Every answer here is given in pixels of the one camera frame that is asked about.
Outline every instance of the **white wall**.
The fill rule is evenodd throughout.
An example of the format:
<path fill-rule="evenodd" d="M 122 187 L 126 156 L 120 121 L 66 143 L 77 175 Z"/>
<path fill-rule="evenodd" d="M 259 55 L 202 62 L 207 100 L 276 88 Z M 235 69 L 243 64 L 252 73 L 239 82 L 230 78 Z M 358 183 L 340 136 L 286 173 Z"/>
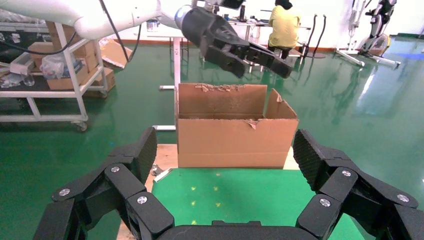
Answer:
<path fill-rule="evenodd" d="M 318 38 L 323 29 L 323 21 L 325 14 L 327 16 L 327 24 L 324 35 L 322 37 L 320 47 L 321 48 L 344 48 L 346 47 L 349 36 L 348 36 L 348 22 L 351 15 L 351 6 L 353 0 L 291 0 L 293 6 L 298 9 L 301 13 L 301 25 L 303 27 L 312 27 L 314 14 L 317 14 L 315 33 L 312 37 L 310 46 L 316 46 Z M 244 4 L 245 16 L 259 16 L 260 10 L 272 10 L 275 0 L 247 0 Z M 373 9 L 377 6 L 378 0 L 373 0 L 366 10 Z M 399 0 L 395 6 L 395 10 L 385 33 L 388 35 L 396 35 L 398 33 L 409 33 L 419 34 L 424 26 L 424 1 L 422 0 Z M 220 8 L 219 15 L 229 14 L 230 17 L 236 17 L 239 15 L 238 10 Z M 361 17 L 359 28 L 356 30 L 354 40 L 358 41 L 357 47 L 360 42 L 368 37 L 371 31 L 370 24 L 371 17 Z M 245 26 L 234 26 L 234 29 L 240 37 L 244 38 L 246 34 Z M 122 39 L 135 40 L 137 39 L 138 27 L 124 30 L 120 33 Z M 172 35 L 178 32 L 173 28 L 160 25 L 159 33 L 163 33 L 164 36 Z M 266 45 L 268 43 L 268 37 L 272 29 L 270 27 L 261 27 L 258 33 L 257 28 L 251 28 L 250 30 L 250 41 Z M 149 33 L 146 30 L 146 24 L 142 26 L 141 39 L 142 40 L 167 40 L 166 38 L 147 37 Z M 306 42 L 309 38 L 308 32 L 305 29 L 299 30 L 299 41 Z"/>

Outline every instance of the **white table leg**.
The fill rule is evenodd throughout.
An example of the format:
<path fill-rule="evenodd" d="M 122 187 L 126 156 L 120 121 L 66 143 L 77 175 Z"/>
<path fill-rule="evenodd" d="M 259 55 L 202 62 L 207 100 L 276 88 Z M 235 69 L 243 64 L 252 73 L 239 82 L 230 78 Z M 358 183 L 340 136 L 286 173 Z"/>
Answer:
<path fill-rule="evenodd" d="M 154 125 L 157 131 L 175 131 L 177 128 L 178 119 L 178 85 L 181 82 L 181 54 L 180 43 L 182 37 L 173 37 L 173 86 L 160 86 L 161 90 L 174 90 L 174 121 L 175 125 Z"/>

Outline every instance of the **red baseboard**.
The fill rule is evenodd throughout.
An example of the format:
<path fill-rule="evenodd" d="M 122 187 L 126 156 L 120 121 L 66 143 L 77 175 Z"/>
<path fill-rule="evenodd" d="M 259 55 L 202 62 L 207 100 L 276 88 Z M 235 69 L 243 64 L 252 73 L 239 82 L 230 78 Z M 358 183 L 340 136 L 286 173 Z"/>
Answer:
<path fill-rule="evenodd" d="M 124 44 L 136 44 L 137 40 L 135 39 L 122 39 L 122 42 Z M 163 44 L 163 45 L 169 45 L 170 41 L 168 40 L 140 40 L 139 43 L 141 44 Z M 335 48 L 334 47 L 318 47 L 319 52 L 334 52 Z M 309 51 L 315 51 L 315 47 L 310 47 Z"/>

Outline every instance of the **person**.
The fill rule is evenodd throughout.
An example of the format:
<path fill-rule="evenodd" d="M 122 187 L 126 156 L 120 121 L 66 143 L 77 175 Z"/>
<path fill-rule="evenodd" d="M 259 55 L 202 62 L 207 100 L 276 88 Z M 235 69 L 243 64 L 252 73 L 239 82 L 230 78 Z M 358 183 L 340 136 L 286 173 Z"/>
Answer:
<path fill-rule="evenodd" d="M 269 35 L 268 49 L 273 52 L 276 48 L 281 49 L 281 58 L 286 59 L 298 42 L 301 16 L 289 0 L 275 0 L 269 25 L 272 33 Z"/>

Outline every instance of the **wooden board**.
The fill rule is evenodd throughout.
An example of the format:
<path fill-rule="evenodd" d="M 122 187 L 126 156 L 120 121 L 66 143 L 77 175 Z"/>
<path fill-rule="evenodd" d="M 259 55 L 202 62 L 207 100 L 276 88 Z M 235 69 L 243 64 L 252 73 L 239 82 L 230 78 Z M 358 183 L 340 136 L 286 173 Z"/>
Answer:
<path fill-rule="evenodd" d="M 159 144 L 157 145 L 157 155 L 156 160 L 154 161 L 161 169 L 166 170 L 169 168 L 178 167 L 178 154 L 177 154 L 177 145 L 176 144 Z M 298 170 L 299 165 L 296 163 L 293 158 L 293 148 L 290 147 L 288 151 L 287 158 L 285 160 L 284 168 L 285 170 Z M 155 177 L 149 175 L 146 181 L 147 191 L 151 192 L 153 187 L 153 179 Z M 127 226 L 121 222 L 119 226 L 119 232 L 116 237 L 116 240 L 135 240 L 136 238 L 128 230 Z"/>

